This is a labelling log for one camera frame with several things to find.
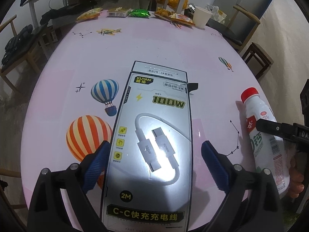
cardboard box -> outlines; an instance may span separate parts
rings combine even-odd
[[[135,61],[113,131],[103,189],[109,231],[188,229],[192,131],[187,73]]]
[[[131,9],[123,7],[109,9],[107,11],[107,17],[127,17],[130,11]]]

bottle label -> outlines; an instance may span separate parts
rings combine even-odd
[[[255,128],[255,125],[256,125],[256,119],[255,119],[254,115],[249,117],[249,118],[247,118],[247,130],[248,130],[248,133],[250,133]]]
[[[269,119],[266,112],[261,112],[260,115],[261,118]],[[250,136],[257,172],[261,172],[263,168],[270,169],[276,182],[277,189],[281,192],[285,189],[285,181],[283,158],[278,140],[282,141],[282,139],[259,132],[256,129],[256,118],[254,115],[247,118],[247,130]]]

lightning bolt icon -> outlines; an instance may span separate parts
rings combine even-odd
[[[137,98],[137,101],[139,101],[142,98],[141,93],[137,95],[136,98]]]

2m label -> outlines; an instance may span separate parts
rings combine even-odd
[[[127,191],[127,190],[123,190],[121,193],[120,193],[120,199],[124,202],[130,202],[132,201],[133,199],[133,195],[130,191]]]
[[[175,106],[177,108],[183,108],[184,105],[186,104],[184,101],[178,101],[176,99],[170,99],[158,96],[153,96],[152,102],[154,104],[165,104],[168,106]]]

screw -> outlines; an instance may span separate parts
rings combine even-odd
[[[243,167],[239,164],[235,164],[234,168],[235,168],[236,171],[241,171],[243,169]]]
[[[47,174],[48,173],[48,168],[43,168],[41,171],[41,174]]]
[[[78,164],[77,163],[73,163],[70,165],[70,169],[71,170],[76,170],[78,168]]]
[[[264,173],[266,173],[267,175],[270,175],[270,170],[268,168],[265,168]]]

